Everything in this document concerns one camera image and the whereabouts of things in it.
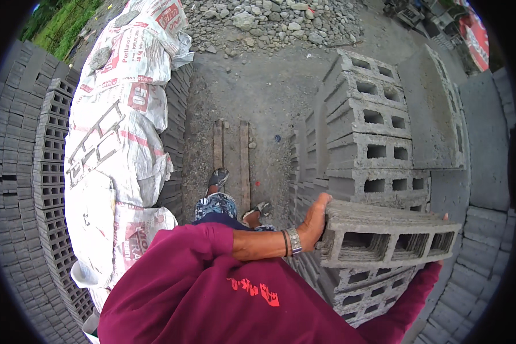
flip-flop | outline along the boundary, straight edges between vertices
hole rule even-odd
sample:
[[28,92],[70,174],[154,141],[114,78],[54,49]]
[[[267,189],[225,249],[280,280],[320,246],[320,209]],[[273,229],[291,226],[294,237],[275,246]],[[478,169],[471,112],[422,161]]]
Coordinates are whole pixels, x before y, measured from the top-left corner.
[[210,179],[208,180],[208,187],[215,185],[218,187],[218,191],[224,186],[229,177],[229,171],[227,169],[216,169]]
[[258,205],[256,205],[253,209],[251,210],[248,210],[244,215],[243,215],[243,221],[245,219],[245,217],[247,217],[248,215],[252,214],[253,212],[255,211],[260,211],[260,214],[263,215],[263,216],[268,216],[269,213],[273,210],[273,206],[271,205],[271,203],[269,202],[262,202],[262,203],[259,203]]

wooden board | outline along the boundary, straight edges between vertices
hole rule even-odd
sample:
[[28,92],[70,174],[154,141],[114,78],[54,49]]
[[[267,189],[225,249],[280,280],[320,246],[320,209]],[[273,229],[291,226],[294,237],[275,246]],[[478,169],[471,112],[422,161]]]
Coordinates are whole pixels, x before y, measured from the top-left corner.
[[241,206],[250,209],[249,123],[241,121]]
[[214,123],[214,170],[223,167],[223,131],[222,121]]

patterned shorts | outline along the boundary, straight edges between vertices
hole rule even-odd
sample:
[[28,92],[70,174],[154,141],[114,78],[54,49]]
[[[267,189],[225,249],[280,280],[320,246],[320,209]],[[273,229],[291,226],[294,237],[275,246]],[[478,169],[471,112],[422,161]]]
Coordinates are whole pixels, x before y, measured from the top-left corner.
[[[216,192],[210,196],[201,198],[197,204],[195,204],[195,221],[199,221],[211,212],[226,214],[227,216],[237,220],[237,207],[235,206],[235,200],[230,195],[221,192]],[[254,230],[257,232],[261,232],[263,230],[275,231],[275,227],[271,224],[263,224],[256,227]]]

maroon shirt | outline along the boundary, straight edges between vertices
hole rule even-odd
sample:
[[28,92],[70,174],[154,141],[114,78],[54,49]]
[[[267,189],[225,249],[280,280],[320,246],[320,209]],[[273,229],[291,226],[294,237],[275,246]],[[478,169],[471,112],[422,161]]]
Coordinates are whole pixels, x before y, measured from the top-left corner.
[[348,325],[282,258],[231,257],[233,229],[160,230],[105,302],[99,341],[113,343],[399,343],[441,265],[430,263],[385,315]]

wristwatch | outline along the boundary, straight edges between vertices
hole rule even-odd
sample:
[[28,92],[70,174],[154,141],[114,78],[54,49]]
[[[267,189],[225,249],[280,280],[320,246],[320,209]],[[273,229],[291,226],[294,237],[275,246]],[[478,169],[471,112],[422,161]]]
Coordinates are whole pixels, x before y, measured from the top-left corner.
[[302,244],[300,244],[300,236],[298,235],[298,232],[294,228],[291,228],[290,230],[287,230],[287,234],[289,234],[292,255],[302,252]]

